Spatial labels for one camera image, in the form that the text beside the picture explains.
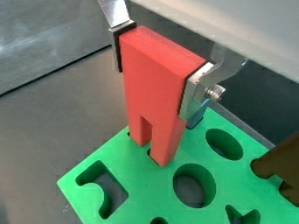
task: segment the shape-shaped hole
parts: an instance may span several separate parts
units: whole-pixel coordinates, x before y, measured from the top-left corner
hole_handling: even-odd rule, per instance
[[[151,224],[167,224],[167,220],[162,217],[157,217],[153,219]]]
[[[261,213],[254,209],[245,216],[240,213],[234,206],[226,206],[230,224],[260,224]]]
[[[210,129],[206,139],[214,151],[230,160],[240,160],[244,157],[244,149],[237,138],[222,129]]]
[[[216,179],[199,164],[186,164],[177,170],[173,188],[182,203],[194,208],[206,207],[217,194]]]
[[[93,164],[78,176],[77,183],[79,186],[85,186],[87,183],[95,183],[102,187],[106,199],[99,209],[99,215],[103,219],[107,219],[126,202],[127,191],[101,161]]]

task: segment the green shape sorter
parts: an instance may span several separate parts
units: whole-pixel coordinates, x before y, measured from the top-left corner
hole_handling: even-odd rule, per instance
[[[299,223],[299,208],[278,192],[282,180],[261,179],[250,169],[268,148],[214,110],[209,108],[201,124],[185,131],[175,159],[165,168],[147,155],[151,145],[139,147],[127,132],[125,128],[58,182],[85,224],[230,224],[233,216],[244,216],[244,224]],[[109,198],[93,180],[106,169],[129,198],[102,218]],[[202,183],[202,208],[186,206],[177,197],[174,176],[182,174]]]

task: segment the oval hole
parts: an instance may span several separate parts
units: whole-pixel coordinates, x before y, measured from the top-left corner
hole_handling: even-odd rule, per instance
[[[240,160],[244,157],[244,149],[237,138],[222,129],[210,129],[206,139],[214,151],[230,160]]]
[[[194,208],[206,207],[217,194],[216,179],[209,170],[198,164],[186,164],[178,169],[173,188],[182,203]]]
[[[167,223],[169,222],[162,217],[154,218],[153,221],[151,221],[151,224],[167,224]]]

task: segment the brown object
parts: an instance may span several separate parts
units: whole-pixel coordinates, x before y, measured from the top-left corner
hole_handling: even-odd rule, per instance
[[[280,192],[299,207],[299,131],[253,161],[252,169],[262,179],[273,175],[284,179]]]

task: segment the red rectangular block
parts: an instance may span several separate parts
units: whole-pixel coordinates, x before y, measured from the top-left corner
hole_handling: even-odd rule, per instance
[[[141,146],[153,140],[150,156],[166,166],[186,127],[179,117],[186,79],[205,59],[143,26],[119,42],[130,136]]]

